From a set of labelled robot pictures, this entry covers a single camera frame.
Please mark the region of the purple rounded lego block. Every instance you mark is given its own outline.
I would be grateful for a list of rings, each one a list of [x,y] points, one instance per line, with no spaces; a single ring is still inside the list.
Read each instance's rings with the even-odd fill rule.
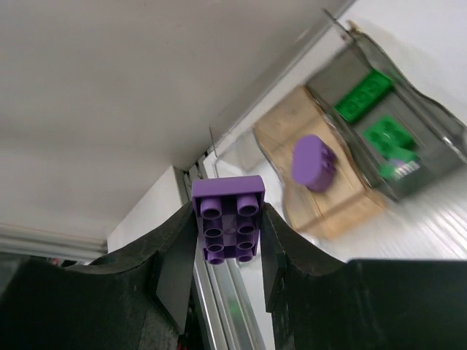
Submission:
[[[336,175],[335,152],[317,135],[301,137],[293,149],[292,178],[315,193],[325,192]]]

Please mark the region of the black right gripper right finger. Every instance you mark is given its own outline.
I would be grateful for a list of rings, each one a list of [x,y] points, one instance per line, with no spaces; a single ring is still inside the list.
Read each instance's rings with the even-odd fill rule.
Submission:
[[[462,260],[342,262],[263,206],[260,250],[277,349],[464,349]]]

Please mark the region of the small green lego brick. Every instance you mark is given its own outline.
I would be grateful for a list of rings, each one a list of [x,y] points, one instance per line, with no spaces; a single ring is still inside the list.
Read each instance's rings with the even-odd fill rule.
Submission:
[[[400,147],[393,148],[387,161],[379,168],[379,175],[386,180],[401,179],[420,168],[417,155]]]

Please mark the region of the purple lego brick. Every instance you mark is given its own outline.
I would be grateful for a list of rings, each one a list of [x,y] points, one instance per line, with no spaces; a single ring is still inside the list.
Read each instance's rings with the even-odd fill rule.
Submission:
[[[200,179],[192,183],[192,203],[204,260],[220,265],[246,263],[257,254],[265,186],[260,176]]]

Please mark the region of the green sloped lego brick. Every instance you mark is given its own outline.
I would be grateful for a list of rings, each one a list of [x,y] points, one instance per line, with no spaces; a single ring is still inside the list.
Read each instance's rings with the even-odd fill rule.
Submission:
[[[364,138],[384,158],[393,148],[411,149],[414,139],[402,124],[390,116],[383,116],[363,132]]]

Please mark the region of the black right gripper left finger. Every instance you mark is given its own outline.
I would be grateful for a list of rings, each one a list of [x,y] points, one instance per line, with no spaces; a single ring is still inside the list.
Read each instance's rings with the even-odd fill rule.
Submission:
[[[3,349],[175,349],[185,330],[197,224],[185,204],[88,265],[1,255]]]

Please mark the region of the green two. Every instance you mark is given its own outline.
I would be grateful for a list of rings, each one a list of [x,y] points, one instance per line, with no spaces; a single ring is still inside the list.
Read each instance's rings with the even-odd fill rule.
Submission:
[[[393,88],[393,81],[376,69],[372,69],[334,109],[349,124],[362,119]]]

